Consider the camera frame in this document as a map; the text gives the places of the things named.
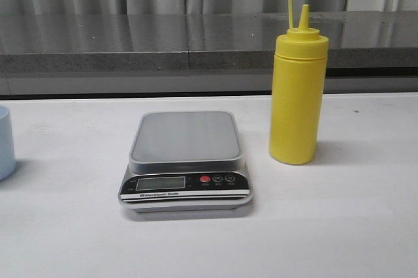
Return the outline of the yellow squeeze bottle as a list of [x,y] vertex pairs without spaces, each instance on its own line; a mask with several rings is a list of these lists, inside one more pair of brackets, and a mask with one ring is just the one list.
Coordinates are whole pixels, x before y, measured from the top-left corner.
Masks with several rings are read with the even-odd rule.
[[295,25],[293,0],[287,2],[289,27],[274,53],[269,152],[286,164],[306,164],[316,152],[329,39],[310,27],[307,4]]

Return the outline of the light blue plastic cup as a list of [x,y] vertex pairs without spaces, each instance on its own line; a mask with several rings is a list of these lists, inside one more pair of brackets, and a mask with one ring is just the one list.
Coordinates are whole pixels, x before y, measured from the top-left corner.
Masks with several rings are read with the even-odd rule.
[[0,152],[1,152],[1,180],[9,177],[16,168],[14,153],[14,140],[12,135],[12,123],[10,110],[6,106],[1,106],[1,128],[0,128]]

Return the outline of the silver digital kitchen scale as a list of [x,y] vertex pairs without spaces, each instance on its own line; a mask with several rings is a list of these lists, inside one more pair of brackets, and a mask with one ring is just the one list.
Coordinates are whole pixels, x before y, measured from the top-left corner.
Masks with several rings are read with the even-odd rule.
[[235,209],[252,198],[232,113],[142,116],[118,194],[121,205],[140,213]]

